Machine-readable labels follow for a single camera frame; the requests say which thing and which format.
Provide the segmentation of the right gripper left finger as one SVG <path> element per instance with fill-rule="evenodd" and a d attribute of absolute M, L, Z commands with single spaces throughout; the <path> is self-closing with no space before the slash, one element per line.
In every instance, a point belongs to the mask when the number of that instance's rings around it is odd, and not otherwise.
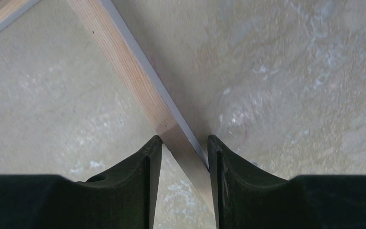
<path fill-rule="evenodd" d="M 0 175 L 0 229 L 151 229 L 162 140 L 84 182 L 53 174 Z"/>

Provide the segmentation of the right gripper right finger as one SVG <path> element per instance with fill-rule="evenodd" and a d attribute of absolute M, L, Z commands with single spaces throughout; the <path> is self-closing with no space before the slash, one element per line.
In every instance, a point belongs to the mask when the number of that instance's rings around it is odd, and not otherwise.
<path fill-rule="evenodd" d="M 233 152 L 217 136 L 207 143 L 219 229 L 366 229 L 366 175 L 276 177 Z"/>

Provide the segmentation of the wooden picture frame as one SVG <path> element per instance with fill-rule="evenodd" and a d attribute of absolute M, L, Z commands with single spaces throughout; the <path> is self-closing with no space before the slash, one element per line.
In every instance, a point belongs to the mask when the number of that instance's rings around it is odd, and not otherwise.
<path fill-rule="evenodd" d="M 87 177 L 154 133 L 212 211 L 206 168 L 101 0 L 0 0 L 0 171 Z"/>

